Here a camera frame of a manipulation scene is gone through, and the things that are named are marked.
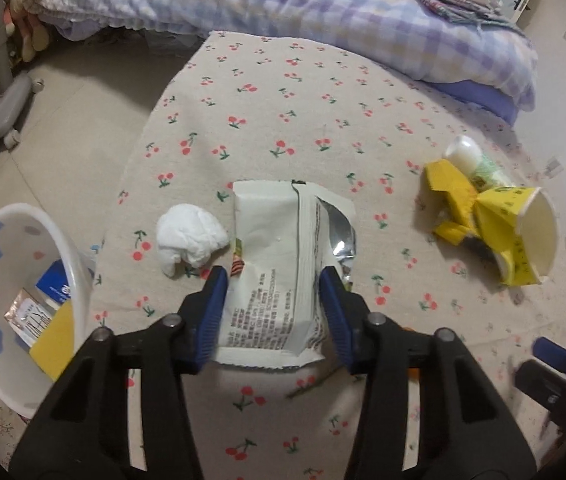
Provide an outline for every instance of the stuffed toy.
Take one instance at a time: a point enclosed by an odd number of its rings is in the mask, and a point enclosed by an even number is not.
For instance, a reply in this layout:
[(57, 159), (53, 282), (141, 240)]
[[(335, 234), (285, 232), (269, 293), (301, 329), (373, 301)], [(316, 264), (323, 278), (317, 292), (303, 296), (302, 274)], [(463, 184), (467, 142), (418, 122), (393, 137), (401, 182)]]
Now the stuffed toy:
[(23, 0), (6, 0), (9, 16), (16, 25), (22, 38), (21, 57), (28, 63), (37, 52), (45, 50), (50, 44), (50, 35), (45, 26), (23, 7)]

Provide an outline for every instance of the foil packet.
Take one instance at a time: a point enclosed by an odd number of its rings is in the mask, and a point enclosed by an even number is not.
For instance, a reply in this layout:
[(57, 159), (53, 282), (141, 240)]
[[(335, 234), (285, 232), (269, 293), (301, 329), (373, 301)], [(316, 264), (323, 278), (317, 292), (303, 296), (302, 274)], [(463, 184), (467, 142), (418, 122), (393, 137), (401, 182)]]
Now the foil packet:
[(4, 315), (17, 335), (30, 348), (50, 325), (52, 315), (25, 290), (21, 290)]
[(234, 257), (215, 360), (254, 368), (323, 359), (318, 278), (345, 282), (356, 254), (350, 200), (306, 182), (235, 182)]

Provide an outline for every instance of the crumpled paper cup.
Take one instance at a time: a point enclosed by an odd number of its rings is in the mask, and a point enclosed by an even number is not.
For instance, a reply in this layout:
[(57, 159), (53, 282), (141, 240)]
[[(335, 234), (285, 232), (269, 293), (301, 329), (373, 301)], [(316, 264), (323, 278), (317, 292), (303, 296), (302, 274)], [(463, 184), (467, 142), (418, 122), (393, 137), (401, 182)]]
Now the crumpled paper cup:
[(503, 283), (543, 283), (554, 266), (559, 229), (556, 212), (540, 187), (497, 187), (479, 193), (474, 216), (492, 248)]

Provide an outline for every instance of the white plastic bowl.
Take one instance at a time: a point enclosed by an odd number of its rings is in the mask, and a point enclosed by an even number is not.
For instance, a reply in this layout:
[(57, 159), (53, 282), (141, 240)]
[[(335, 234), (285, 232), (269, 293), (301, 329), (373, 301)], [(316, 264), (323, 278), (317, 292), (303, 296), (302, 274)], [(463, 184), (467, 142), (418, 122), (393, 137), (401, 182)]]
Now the white plastic bowl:
[(4, 319), (14, 298), (59, 257), (62, 259), (74, 317), (74, 351), (86, 339), (92, 280), (78, 250), (47, 213), (28, 204), (0, 209), (0, 399), (32, 418), (52, 380), (29, 356), (27, 347)]

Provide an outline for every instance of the cherry print tablecloth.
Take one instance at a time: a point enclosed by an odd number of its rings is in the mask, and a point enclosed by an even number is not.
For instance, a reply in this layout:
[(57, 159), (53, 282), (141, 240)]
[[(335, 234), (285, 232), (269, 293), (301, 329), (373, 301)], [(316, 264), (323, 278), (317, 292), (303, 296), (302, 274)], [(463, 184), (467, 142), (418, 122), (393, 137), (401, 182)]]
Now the cherry print tablecloth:
[[(213, 33), (165, 89), (130, 156), (99, 255), (89, 330), (139, 330), (200, 290), (205, 270), (171, 280), (153, 253), (156, 220), (170, 206), (202, 206), (232, 232), (234, 180), (316, 182), (355, 203), (354, 290), (403, 326), (453, 328), (538, 450), (543, 410), (515, 391), (511, 374), (538, 336), (566, 344), (566, 257), (542, 286), (507, 289), (491, 264), (431, 235), (441, 197), (425, 186), (423, 164), (461, 133), (521, 183), (541, 180), (505, 124), (423, 83), (308, 40)], [(229, 252), (217, 261), (229, 262)], [(325, 361), (291, 372), (211, 363), (185, 378), (208, 480), (343, 477), (364, 381), (339, 368), (329, 347)], [(139, 383), (137, 372), (129, 380), (137, 465)], [(409, 413), (411, 465), (416, 396)]]

